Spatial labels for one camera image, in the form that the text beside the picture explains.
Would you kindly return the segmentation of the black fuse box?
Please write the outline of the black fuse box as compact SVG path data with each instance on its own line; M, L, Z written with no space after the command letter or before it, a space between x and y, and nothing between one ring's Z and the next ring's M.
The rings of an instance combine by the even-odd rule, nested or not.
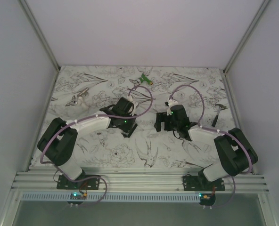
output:
M135 129L137 128L137 126L138 126L137 123L135 123L134 125L130 126L127 131L122 131L123 137L130 138L133 132L135 131Z

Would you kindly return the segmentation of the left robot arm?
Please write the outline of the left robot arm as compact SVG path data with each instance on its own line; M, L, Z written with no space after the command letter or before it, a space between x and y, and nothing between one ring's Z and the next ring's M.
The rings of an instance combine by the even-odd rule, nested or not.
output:
M77 139L109 128L120 129L123 137L129 138L137 127L135 122L137 106L138 103L128 96L82 120L65 121L55 118L43 133L37 148L68 176L68 184L72 188L80 189L85 183L85 173L73 159Z

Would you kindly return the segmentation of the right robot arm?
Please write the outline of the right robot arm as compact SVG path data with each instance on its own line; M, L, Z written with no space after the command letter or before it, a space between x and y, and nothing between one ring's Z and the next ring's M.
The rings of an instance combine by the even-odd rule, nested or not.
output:
M202 190L209 190L214 182L226 176L250 173L258 162L258 156L242 130L233 128L228 132L206 128L191 122L183 105L169 107L166 112L156 114L155 129L177 132L179 137L189 142L201 142L217 151L219 161L198 172L197 184Z

